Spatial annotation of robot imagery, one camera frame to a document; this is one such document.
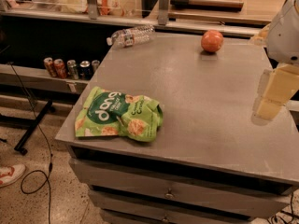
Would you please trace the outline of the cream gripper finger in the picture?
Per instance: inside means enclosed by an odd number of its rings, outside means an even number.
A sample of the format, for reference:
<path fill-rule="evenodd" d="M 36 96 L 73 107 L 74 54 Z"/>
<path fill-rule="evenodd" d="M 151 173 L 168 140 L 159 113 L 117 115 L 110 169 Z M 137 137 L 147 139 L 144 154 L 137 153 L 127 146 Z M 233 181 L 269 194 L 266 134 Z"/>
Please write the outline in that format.
<path fill-rule="evenodd" d="M 262 28 L 257 35 L 254 35 L 249 40 L 250 44 L 265 47 L 266 46 L 266 39 L 267 39 L 267 36 L 268 36 L 269 27 L 270 27 L 269 24 L 265 25 L 265 27 Z"/>
<path fill-rule="evenodd" d="M 299 91 L 299 65 L 279 63 L 269 73 L 255 111 L 257 117 L 271 120 Z"/>

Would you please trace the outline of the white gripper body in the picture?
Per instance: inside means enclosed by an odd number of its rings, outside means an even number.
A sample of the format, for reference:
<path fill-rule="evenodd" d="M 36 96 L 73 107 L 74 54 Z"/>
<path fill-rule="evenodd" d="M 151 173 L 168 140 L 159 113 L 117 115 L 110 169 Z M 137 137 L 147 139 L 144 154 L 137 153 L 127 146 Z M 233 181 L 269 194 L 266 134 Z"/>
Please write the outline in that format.
<path fill-rule="evenodd" d="M 271 59 L 299 64 L 299 0 L 287 0 L 271 21 L 266 47 Z"/>

